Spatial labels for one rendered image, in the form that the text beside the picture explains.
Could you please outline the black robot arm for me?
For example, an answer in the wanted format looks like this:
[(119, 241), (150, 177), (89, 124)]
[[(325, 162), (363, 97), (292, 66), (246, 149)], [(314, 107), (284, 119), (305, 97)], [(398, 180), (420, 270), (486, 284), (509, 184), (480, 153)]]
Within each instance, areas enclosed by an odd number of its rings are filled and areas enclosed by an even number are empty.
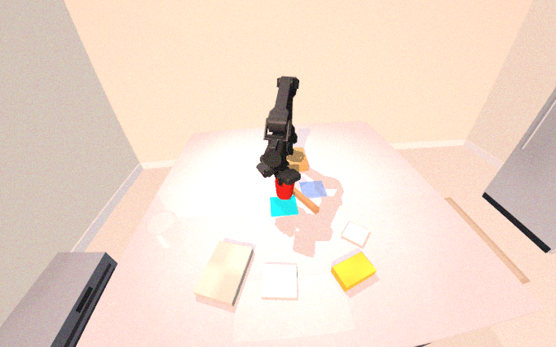
[[(263, 154), (263, 161), (257, 166), (260, 174), (271, 177), (279, 165), (284, 153), (293, 155), (293, 144), (298, 141), (297, 132), (293, 126), (293, 98), (299, 86), (296, 77), (277, 77), (278, 93), (275, 107), (269, 111), (265, 121), (263, 140), (268, 140), (267, 148)], [(268, 134), (267, 131), (272, 132)]]

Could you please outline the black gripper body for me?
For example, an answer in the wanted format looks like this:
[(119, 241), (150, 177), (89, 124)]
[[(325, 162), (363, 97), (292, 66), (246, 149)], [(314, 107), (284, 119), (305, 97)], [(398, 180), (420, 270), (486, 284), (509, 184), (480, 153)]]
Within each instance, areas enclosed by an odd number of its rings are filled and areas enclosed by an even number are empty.
[(289, 156), (289, 153), (286, 151), (279, 165), (280, 170), (278, 171), (278, 174), (280, 175), (281, 181), (285, 185), (290, 185), (292, 183), (301, 180), (301, 174), (297, 170), (290, 169), (287, 166), (289, 165), (289, 162), (287, 161), (287, 156)]

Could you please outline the light wooden bar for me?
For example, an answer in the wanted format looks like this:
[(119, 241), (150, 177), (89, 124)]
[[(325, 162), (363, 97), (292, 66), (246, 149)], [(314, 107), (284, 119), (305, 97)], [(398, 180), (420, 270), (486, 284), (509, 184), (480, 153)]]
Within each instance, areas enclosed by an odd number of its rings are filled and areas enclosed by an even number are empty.
[(311, 200), (309, 200), (303, 193), (301, 193), (298, 189), (296, 189), (295, 187), (293, 188), (293, 195), (295, 195), (295, 197), (297, 199), (299, 199), (304, 205), (306, 205), (312, 212), (314, 212), (314, 214), (319, 212), (319, 208), (317, 207), (316, 204), (314, 204)]

